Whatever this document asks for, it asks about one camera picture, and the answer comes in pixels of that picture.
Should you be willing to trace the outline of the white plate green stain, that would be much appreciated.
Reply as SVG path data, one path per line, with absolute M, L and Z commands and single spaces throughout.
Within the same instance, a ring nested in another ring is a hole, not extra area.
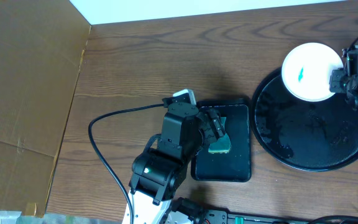
M 332 71 L 343 67 L 341 57 L 331 47 L 309 42 L 288 53 L 282 63 L 281 76 L 293 96 L 303 101 L 324 101 L 334 95 L 329 90 Z

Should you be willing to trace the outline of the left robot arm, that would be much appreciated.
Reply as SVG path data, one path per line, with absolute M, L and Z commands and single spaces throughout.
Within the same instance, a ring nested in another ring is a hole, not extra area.
M 154 135 L 132 164 L 129 202 L 123 223 L 162 223 L 188 164 L 225 135 L 219 111 L 172 103 Z

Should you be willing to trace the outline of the green yellow sponge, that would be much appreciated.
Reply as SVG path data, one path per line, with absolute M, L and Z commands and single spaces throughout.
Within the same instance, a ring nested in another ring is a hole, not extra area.
M 216 142 L 209 145 L 208 152 L 210 154 L 225 154 L 231 150 L 232 144 L 230 137 L 226 131 L 226 117 L 221 118 L 225 134 L 223 137 L 219 138 Z

